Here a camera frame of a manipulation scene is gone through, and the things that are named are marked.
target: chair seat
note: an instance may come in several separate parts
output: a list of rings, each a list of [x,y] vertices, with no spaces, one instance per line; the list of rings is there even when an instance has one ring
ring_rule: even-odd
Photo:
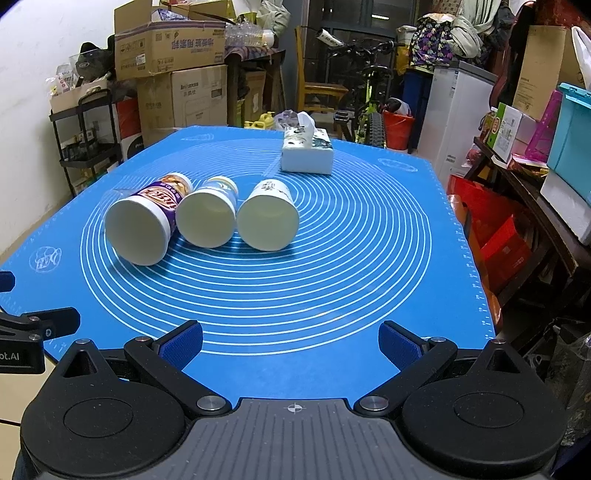
[[[345,95],[349,89],[337,85],[335,83],[314,83],[306,82],[306,90],[313,90],[314,93],[325,94],[325,95]]]

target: refrigerator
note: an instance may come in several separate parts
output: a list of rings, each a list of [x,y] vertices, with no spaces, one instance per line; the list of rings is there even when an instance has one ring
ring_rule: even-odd
[[[496,75],[463,61],[435,67],[417,156],[425,158],[443,187],[450,175],[464,176],[466,154],[489,112]]]

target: blue gripper pad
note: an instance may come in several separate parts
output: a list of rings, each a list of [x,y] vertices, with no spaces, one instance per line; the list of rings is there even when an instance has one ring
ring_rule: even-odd
[[[12,272],[0,271],[0,292],[11,291],[14,288],[14,275]]]
[[[158,355],[179,370],[185,368],[201,351],[203,329],[196,322],[160,346]]]
[[[405,337],[402,333],[386,323],[383,323],[379,327],[378,345],[380,351],[400,371],[410,366],[423,355],[423,350],[420,345]]]

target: red bucket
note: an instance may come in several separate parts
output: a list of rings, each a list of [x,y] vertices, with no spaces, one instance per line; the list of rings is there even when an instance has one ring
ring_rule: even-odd
[[[383,115],[387,147],[393,150],[406,150],[414,117],[390,112],[384,112]]]

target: pink plastic basket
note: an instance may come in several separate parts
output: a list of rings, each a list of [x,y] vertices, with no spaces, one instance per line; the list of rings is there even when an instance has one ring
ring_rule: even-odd
[[[524,157],[532,160],[546,162],[550,155],[554,134],[556,133],[556,124],[560,114],[560,105],[562,104],[562,93],[555,90],[550,96],[550,101],[546,106],[542,120],[538,122],[534,136],[525,149]]]

